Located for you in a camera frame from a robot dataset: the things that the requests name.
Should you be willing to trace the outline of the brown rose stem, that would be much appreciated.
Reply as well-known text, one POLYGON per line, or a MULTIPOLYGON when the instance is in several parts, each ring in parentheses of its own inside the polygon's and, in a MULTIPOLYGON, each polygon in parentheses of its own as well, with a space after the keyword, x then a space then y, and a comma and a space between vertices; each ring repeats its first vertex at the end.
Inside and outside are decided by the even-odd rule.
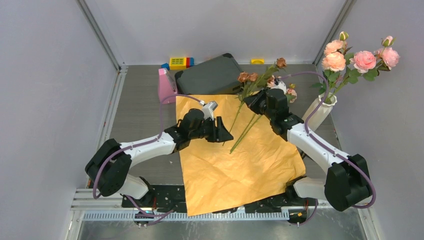
POLYGON ((266 71, 259 75, 258 73, 248 73, 248 72, 241 72, 239 74, 239 77, 237 80, 242 84, 242 92, 238 94, 238 99, 240 100, 240 105, 237 109, 235 118, 231 124, 229 132, 232 131, 237 118, 241 112, 241 109, 243 107, 244 98, 252 96, 253 94, 257 93, 259 90, 262 89, 270 89, 268 86, 269 83, 271 83, 274 79, 282 80, 282 77, 276 77, 274 76, 274 73, 279 72, 280 70, 285 70, 287 67, 286 60, 281 57, 278 58, 271 66, 269 66, 266 71))

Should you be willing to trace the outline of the remaining flower bunch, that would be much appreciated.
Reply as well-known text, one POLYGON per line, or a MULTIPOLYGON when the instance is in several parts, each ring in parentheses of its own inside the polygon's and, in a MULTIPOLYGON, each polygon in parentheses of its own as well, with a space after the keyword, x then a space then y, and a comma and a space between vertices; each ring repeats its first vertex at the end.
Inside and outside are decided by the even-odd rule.
MULTIPOLYGON (((293 103, 297 99, 297 92, 295 91, 296 85, 294 83, 289 83, 289 84, 286 84, 286 86, 287 86, 287 93, 285 95, 288 97, 288 100, 287 101, 289 103, 293 103)), ((253 128, 253 126, 260 119, 261 119, 261 116, 259 114, 254 113, 252 115, 251 119, 249 120, 249 122, 247 123, 247 125, 245 126, 245 128, 243 129, 243 131, 240 133, 239 137, 237 138, 237 140, 235 141, 235 143, 233 144, 233 146, 231 147, 231 149, 229 150, 229 153, 230 154, 232 154, 236 150, 236 148, 241 144, 241 142, 247 136, 247 134, 249 133, 249 131, 253 128)))

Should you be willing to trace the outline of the orange flower bouquet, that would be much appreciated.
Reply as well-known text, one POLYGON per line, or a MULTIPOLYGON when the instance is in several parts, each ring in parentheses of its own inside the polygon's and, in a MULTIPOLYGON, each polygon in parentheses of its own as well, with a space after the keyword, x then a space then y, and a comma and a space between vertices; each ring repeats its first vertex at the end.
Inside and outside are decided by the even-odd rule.
POLYGON ((215 115, 237 139, 249 122, 253 127, 240 143, 192 140, 179 152, 189 216, 240 207, 281 194, 286 184, 306 173, 298 149, 276 135, 269 120, 256 118, 234 95, 177 97, 176 118, 198 109, 198 100, 215 101, 215 115))

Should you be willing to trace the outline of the peach rose stem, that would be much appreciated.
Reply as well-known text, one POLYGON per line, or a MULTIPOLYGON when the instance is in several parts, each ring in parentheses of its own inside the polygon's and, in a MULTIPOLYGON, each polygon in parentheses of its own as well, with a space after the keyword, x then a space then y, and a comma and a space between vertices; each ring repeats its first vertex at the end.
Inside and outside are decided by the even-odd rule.
POLYGON ((348 53, 347 39, 349 35, 342 31, 339 39, 329 42, 324 49, 324 57, 321 61, 322 73, 328 81, 329 93, 324 103, 331 105, 335 102, 336 93, 347 84, 355 84, 358 82, 356 77, 350 77, 351 69, 348 67, 350 61, 347 57, 352 57, 352 53, 348 53))

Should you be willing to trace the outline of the pink rose stem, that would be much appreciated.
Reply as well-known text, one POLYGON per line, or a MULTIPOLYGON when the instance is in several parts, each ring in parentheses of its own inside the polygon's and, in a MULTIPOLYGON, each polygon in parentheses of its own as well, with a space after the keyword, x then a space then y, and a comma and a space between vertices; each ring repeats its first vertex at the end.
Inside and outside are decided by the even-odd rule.
POLYGON ((363 50, 350 52, 347 40, 349 35, 342 31, 338 40, 341 48, 337 50, 345 59, 344 69, 331 86, 334 88, 332 95, 338 93, 344 86, 355 84, 362 77, 372 82, 380 75, 380 72, 390 72, 400 59, 399 53, 393 49, 396 38, 389 35, 381 39, 381 47, 373 52, 363 50))

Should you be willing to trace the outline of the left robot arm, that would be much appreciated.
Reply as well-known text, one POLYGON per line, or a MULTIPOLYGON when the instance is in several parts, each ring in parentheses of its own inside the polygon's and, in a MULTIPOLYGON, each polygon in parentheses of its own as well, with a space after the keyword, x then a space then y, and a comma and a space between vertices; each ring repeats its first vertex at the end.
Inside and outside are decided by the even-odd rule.
POLYGON ((93 197, 120 194, 134 198, 141 207, 148 207, 153 202, 153 193, 145 180, 130 175, 132 167, 179 152, 192 140, 222 143, 233 138, 222 117, 207 116, 205 111, 196 108, 190 109, 177 124, 150 138, 126 143, 111 138, 101 145, 85 167, 86 174, 93 181, 93 197))

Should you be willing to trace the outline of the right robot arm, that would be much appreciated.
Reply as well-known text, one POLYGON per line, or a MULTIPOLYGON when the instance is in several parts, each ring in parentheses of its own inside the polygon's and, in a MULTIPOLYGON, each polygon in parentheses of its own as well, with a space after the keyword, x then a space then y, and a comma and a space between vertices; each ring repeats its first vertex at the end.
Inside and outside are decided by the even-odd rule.
POLYGON ((327 201, 342 212, 350 207, 365 209, 376 201, 367 161, 359 154, 349 155, 314 133, 297 115, 290 112, 287 97, 278 88, 263 89, 244 99, 255 114, 265 116, 273 132, 295 145, 324 171, 326 178, 302 177, 285 192, 291 205, 305 198, 327 201))

